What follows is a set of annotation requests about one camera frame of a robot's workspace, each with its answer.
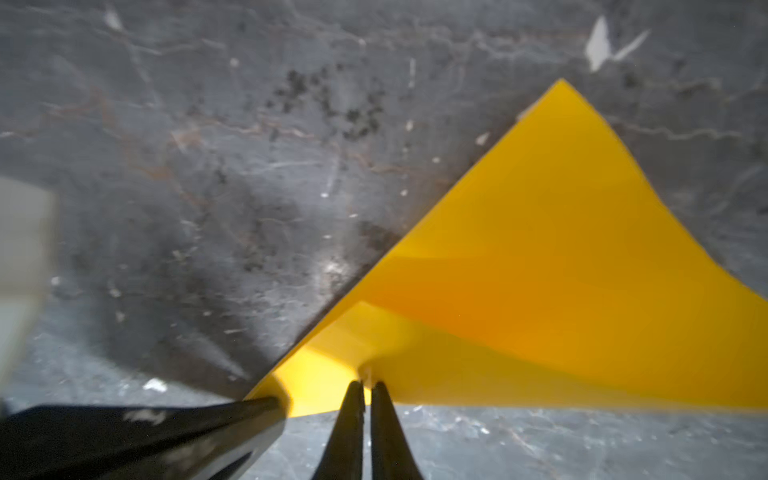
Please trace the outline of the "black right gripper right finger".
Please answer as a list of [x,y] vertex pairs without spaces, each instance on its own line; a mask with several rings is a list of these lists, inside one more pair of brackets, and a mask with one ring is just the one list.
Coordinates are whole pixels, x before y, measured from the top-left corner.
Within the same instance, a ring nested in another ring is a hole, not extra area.
[[370,431],[373,480],[423,479],[384,382],[372,391]]

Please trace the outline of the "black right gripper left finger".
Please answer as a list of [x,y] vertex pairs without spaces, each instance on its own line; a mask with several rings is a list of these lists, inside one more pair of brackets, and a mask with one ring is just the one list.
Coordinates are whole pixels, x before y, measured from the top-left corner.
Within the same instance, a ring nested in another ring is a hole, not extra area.
[[360,480],[363,469],[364,389],[349,384],[313,480]]

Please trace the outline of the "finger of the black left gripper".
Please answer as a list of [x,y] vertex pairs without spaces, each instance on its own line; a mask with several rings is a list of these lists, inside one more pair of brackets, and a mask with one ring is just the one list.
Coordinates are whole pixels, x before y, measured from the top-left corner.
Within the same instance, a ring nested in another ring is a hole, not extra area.
[[4,479],[238,479],[284,430],[274,397],[199,408],[43,405],[1,422]]

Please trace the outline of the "yellow square paper sheet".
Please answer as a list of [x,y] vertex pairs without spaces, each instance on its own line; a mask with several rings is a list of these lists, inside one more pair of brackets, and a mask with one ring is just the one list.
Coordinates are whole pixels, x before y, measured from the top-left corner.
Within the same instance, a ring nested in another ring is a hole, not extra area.
[[767,407],[767,303],[558,81],[251,392],[401,404]]

